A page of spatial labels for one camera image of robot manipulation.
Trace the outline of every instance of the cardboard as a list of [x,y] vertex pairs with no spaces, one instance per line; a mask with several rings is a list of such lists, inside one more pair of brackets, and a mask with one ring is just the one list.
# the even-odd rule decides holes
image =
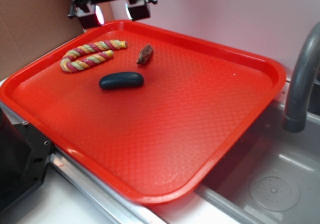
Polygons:
[[84,31],[71,0],[0,0],[0,80]]

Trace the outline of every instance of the braided rope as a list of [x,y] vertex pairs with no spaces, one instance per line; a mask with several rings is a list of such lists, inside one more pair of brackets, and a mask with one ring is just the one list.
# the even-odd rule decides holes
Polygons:
[[[103,63],[113,57],[113,50],[127,48],[128,44],[125,40],[104,40],[95,43],[85,44],[78,46],[66,52],[63,56],[60,66],[63,71],[75,73],[88,69],[96,64]],[[77,58],[95,53],[83,60]]]

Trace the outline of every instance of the faucet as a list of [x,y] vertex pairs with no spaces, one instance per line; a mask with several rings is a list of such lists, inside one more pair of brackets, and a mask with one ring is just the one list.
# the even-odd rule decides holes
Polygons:
[[307,36],[286,97],[282,127],[291,133],[305,129],[307,111],[320,115],[320,22]]

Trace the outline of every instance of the sink drain cover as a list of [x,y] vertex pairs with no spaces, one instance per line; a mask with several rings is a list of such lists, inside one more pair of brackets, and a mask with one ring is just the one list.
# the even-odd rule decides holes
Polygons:
[[250,183],[250,194],[260,207],[274,212],[293,208],[300,197],[298,184],[279,171],[256,175]]

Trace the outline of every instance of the sink basin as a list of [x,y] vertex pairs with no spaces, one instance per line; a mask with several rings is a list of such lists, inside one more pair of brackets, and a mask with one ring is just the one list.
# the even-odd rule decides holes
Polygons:
[[289,133],[283,109],[273,101],[202,182],[243,223],[320,220],[320,119],[308,114],[305,130]]

